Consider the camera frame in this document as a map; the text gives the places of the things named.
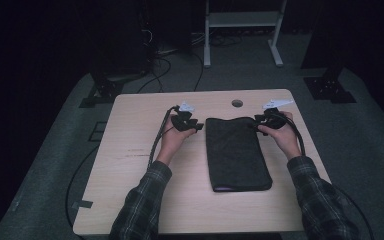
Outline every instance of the black cloth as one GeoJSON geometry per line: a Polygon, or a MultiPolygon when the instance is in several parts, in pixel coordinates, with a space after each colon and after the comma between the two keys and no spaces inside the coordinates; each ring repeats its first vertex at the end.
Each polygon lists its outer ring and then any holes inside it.
{"type": "Polygon", "coordinates": [[[206,147],[214,192],[264,191],[272,186],[249,117],[206,120],[206,147]]]}

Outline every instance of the wrist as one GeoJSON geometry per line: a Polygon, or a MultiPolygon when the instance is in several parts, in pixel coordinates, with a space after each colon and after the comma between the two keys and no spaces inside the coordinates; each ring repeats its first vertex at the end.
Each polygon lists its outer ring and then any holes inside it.
{"type": "Polygon", "coordinates": [[[301,151],[299,150],[294,150],[294,151],[291,151],[291,152],[285,152],[285,155],[286,155],[286,158],[289,160],[293,159],[293,158],[296,158],[296,157],[299,157],[301,156],[301,151]]]}
{"type": "Polygon", "coordinates": [[[164,163],[165,165],[169,165],[170,162],[171,162],[171,159],[173,158],[173,155],[174,154],[171,154],[171,153],[168,153],[168,152],[165,152],[165,151],[160,151],[158,153],[158,156],[157,156],[157,161],[160,161],[162,163],[164,163]]]}

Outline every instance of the hand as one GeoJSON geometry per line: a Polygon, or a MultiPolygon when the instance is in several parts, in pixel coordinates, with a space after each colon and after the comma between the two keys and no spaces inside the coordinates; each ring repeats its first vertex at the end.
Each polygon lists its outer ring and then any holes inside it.
{"type": "Polygon", "coordinates": [[[195,129],[179,132],[171,122],[172,116],[173,115],[170,115],[170,117],[167,119],[167,123],[164,126],[161,149],[157,156],[157,160],[165,163],[167,166],[170,164],[174,154],[182,146],[183,141],[196,133],[195,129]]]}
{"type": "MultiPolygon", "coordinates": [[[[286,117],[292,120],[292,114],[282,112],[286,117]]],[[[283,151],[288,160],[301,156],[301,150],[298,147],[297,137],[289,124],[279,129],[272,129],[267,126],[259,125],[258,130],[267,133],[276,141],[277,146],[283,151]]]]}

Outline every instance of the table top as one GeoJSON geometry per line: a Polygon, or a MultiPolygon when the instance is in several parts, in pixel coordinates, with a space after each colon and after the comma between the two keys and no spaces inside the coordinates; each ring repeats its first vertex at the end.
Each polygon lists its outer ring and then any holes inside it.
{"type": "MultiPolygon", "coordinates": [[[[192,118],[233,119],[262,114],[271,99],[293,99],[286,89],[181,92],[120,95],[114,102],[83,196],[91,208],[80,207],[73,230],[80,235],[108,234],[130,189],[146,172],[150,150],[166,111],[186,101],[195,107],[192,118]],[[234,107],[241,100],[242,107],[234,107]]],[[[291,112],[311,157],[329,177],[296,103],[279,107],[291,112]]],[[[212,191],[205,147],[205,126],[183,143],[170,168],[173,177],[164,192],[160,233],[221,233],[301,231],[301,210],[287,170],[287,159],[271,137],[258,139],[273,179],[267,191],[212,191]]]]}

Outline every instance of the plaid sleeve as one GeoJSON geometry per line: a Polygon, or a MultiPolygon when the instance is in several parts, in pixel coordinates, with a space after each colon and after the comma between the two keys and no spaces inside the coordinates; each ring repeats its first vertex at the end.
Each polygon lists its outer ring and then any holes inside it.
{"type": "Polygon", "coordinates": [[[333,186],[321,179],[308,157],[288,162],[308,239],[360,239],[358,228],[345,216],[333,186]]]}
{"type": "Polygon", "coordinates": [[[157,239],[161,200],[171,175],[164,163],[152,163],[139,185],[127,194],[109,239],[157,239]]]}

